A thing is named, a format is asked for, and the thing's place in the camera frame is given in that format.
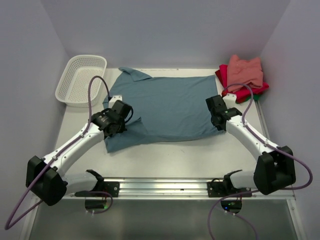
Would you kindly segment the blue-grey t shirt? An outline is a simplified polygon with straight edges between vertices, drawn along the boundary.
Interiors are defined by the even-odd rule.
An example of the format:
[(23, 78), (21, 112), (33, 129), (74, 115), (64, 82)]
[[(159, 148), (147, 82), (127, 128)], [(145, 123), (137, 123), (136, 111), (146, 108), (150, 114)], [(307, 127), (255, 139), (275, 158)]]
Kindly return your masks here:
[(126, 131), (105, 139), (108, 153), (145, 144), (183, 142), (222, 133), (211, 123), (206, 99), (218, 95), (214, 75), (152, 77), (139, 70), (120, 67), (110, 89), (133, 108)]

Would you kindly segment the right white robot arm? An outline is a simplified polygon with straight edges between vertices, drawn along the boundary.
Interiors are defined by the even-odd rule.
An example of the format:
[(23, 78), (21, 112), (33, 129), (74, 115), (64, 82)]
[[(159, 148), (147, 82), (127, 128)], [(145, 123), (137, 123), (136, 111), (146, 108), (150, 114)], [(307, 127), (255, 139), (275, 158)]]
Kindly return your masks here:
[(264, 137), (249, 124), (241, 111), (229, 107), (227, 104), (233, 102), (230, 95), (212, 96), (205, 102), (213, 126), (234, 136), (256, 161), (254, 170), (239, 169), (225, 174), (221, 180), (212, 180), (211, 187), (214, 190), (231, 197), (251, 189), (269, 195), (296, 182), (292, 150)]

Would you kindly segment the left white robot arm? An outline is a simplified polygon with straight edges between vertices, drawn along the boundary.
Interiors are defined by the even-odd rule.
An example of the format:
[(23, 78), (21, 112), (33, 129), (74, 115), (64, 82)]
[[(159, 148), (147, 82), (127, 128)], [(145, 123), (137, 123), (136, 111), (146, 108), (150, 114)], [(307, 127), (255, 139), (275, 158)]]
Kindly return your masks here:
[(133, 107), (116, 100), (111, 108), (93, 114), (88, 123), (57, 150), (27, 163), (26, 187), (48, 206), (57, 204), (64, 196), (81, 193), (85, 196), (104, 196), (104, 178), (94, 170), (67, 175), (71, 166), (88, 150), (126, 130)]

